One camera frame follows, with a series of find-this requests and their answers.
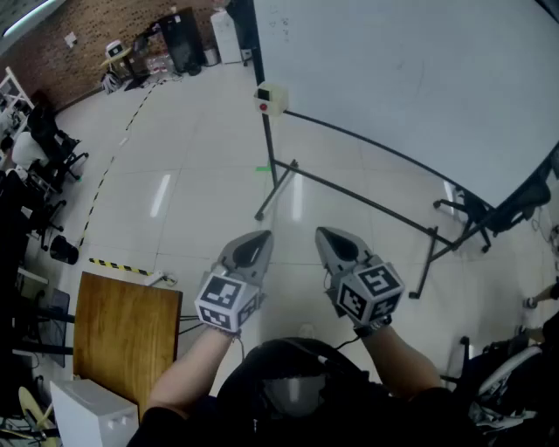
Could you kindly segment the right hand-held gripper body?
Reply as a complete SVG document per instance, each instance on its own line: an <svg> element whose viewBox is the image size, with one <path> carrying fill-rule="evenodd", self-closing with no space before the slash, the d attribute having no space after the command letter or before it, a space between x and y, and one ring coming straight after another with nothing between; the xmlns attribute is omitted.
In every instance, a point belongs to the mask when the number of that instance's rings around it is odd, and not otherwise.
<svg viewBox="0 0 559 447"><path fill-rule="evenodd" d="M397 309L405 285L394 266L374 255L331 279L326 294L337 314L356 327L369 327Z"/></svg>

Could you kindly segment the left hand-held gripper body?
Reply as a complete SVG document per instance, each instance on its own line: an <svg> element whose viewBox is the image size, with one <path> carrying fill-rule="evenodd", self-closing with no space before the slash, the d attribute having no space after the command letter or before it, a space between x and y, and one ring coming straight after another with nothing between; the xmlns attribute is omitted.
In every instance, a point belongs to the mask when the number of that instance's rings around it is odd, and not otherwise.
<svg viewBox="0 0 559 447"><path fill-rule="evenodd" d="M198 318L225 332L239 332L265 298L263 292L267 265L233 268L216 262L205 273L195 299Z"/></svg>

